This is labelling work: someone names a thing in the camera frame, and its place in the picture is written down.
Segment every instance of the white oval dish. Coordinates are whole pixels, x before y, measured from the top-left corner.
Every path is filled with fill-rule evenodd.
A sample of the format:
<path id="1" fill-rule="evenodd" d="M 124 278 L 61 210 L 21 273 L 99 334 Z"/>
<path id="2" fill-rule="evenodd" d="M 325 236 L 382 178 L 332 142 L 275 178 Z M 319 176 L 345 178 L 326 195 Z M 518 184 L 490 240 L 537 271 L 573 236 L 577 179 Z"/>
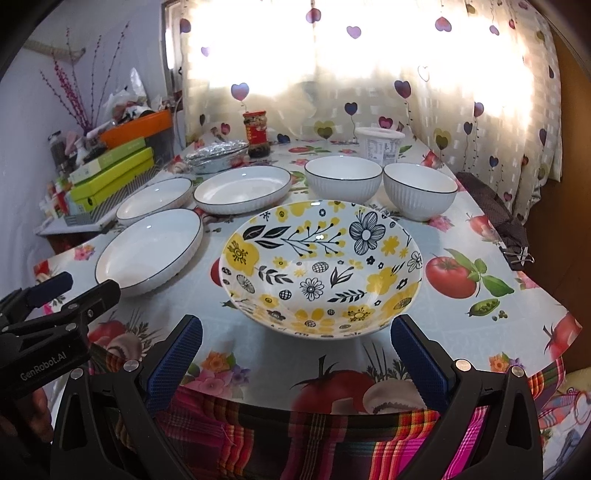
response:
<path id="1" fill-rule="evenodd" d="M 240 215 L 277 203 L 290 191 L 291 173 L 279 167 L 228 170 L 195 189 L 197 205 L 214 215 Z"/>
<path id="2" fill-rule="evenodd" d="M 180 272 L 202 239 L 201 219 L 192 210 L 149 215 L 107 245 L 96 263 L 95 279 L 115 280 L 124 297 L 142 295 Z"/>
<path id="3" fill-rule="evenodd" d="M 135 192 L 117 209 L 117 220 L 129 226 L 153 213 L 179 208 L 191 198 L 192 182 L 185 178 L 159 181 Z"/>

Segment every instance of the floral bowl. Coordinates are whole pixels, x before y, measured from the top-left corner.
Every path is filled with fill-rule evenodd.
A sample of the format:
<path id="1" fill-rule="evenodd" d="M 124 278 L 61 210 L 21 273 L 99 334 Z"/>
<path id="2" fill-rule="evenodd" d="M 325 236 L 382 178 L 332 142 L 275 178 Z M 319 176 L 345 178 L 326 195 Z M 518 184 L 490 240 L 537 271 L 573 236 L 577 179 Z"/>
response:
<path id="1" fill-rule="evenodd" d="M 354 203 L 282 205 L 228 240 L 220 278 L 248 317 L 288 335 L 334 340 L 387 327 L 423 277 L 417 244 L 398 222 Z"/>

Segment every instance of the black leaf pattern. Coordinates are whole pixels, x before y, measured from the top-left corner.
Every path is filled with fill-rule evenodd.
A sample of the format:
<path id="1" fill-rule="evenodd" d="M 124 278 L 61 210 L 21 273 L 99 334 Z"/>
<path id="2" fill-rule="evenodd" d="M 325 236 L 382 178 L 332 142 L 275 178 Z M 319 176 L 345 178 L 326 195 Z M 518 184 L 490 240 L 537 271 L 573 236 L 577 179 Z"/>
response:
<path id="1" fill-rule="evenodd" d="M 246 230 L 244 230 L 244 233 L 242 234 L 242 238 L 244 240 L 250 240 L 252 238 L 256 238 L 261 233 L 263 233 L 264 229 L 265 229 L 264 225 L 256 225 L 256 226 L 249 227 Z"/>
<path id="2" fill-rule="evenodd" d="M 275 242 L 270 242 L 268 240 L 255 240 L 255 243 L 259 244 L 263 248 L 268 248 L 268 249 L 277 248 L 277 247 L 281 246 L 281 244 L 276 244 Z"/>
<path id="3" fill-rule="evenodd" d="M 289 226 L 278 226 L 277 228 L 272 228 L 271 230 L 269 230 L 267 233 L 265 233 L 265 235 L 263 235 L 264 238 L 277 238 L 278 236 L 283 235 L 285 232 L 287 232 L 291 227 Z"/>
<path id="4" fill-rule="evenodd" d="M 347 272 L 349 270 L 353 270 L 354 267 L 349 267 L 347 270 L 345 270 L 344 272 L 342 272 L 341 274 L 339 274 L 339 272 L 337 271 L 336 267 L 333 270 L 333 272 L 330 275 L 330 288 L 334 287 L 335 285 L 338 285 L 339 283 L 345 283 L 346 281 L 349 281 L 351 279 L 351 277 L 353 276 L 352 273 L 347 275 Z"/>

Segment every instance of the purple heart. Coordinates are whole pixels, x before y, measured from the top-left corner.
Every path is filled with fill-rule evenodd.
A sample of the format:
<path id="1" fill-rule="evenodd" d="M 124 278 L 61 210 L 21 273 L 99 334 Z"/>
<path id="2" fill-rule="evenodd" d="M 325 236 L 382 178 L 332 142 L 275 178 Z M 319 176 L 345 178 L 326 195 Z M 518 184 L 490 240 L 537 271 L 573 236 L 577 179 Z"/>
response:
<path id="1" fill-rule="evenodd" d="M 191 22 L 186 18 L 181 18 L 179 22 L 181 33 L 189 33 L 191 31 Z"/>
<path id="2" fill-rule="evenodd" d="M 354 115 L 355 113 L 357 113 L 357 103 L 356 102 L 346 103 L 345 104 L 345 112 L 347 112 L 347 114 L 349 114 L 349 115 Z"/>
<path id="3" fill-rule="evenodd" d="M 394 88 L 396 89 L 398 94 L 402 98 L 404 98 L 405 100 L 408 97 L 410 97 L 410 93 L 411 93 L 410 83 L 408 83 L 406 80 L 403 82 L 401 80 L 396 80 L 396 82 L 394 82 Z"/>
<path id="4" fill-rule="evenodd" d="M 311 9 L 308 13 L 306 13 L 306 20 L 308 23 L 319 22 L 322 17 L 322 12 L 317 8 Z"/>
<path id="5" fill-rule="evenodd" d="M 230 87 L 230 92 L 232 93 L 232 96 L 239 102 L 242 102 L 248 95 L 248 92 L 250 91 L 250 88 L 244 82 L 240 85 L 234 84 Z"/>
<path id="6" fill-rule="evenodd" d="M 359 27 L 347 27 L 347 33 L 357 40 L 361 36 L 361 29 Z"/>
<path id="7" fill-rule="evenodd" d="M 474 102 L 474 117 L 478 118 L 484 113 L 484 105 L 480 102 Z"/>
<path id="8" fill-rule="evenodd" d="M 439 17 L 435 20 L 435 28 L 438 29 L 440 32 L 451 32 L 452 31 L 452 24 L 449 23 L 449 20 L 445 17 Z"/>

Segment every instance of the white ceramic bowl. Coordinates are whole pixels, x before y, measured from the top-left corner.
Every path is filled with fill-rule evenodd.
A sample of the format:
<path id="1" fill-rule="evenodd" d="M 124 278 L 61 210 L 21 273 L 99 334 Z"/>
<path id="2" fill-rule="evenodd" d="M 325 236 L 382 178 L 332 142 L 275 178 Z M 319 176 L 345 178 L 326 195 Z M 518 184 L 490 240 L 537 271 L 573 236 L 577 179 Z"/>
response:
<path id="1" fill-rule="evenodd" d="M 384 167 L 388 198 L 406 218 L 417 222 L 441 215 L 456 198 L 457 184 L 444 173 L 413 163 Z"/>
<path id="2" fill-rule="evenodd" d="M 315 158 L 306 164 L 305 170 L 308 185 L 324 200 L 365 203 L 382 183 L 382 167 L 365 158 Z"/>

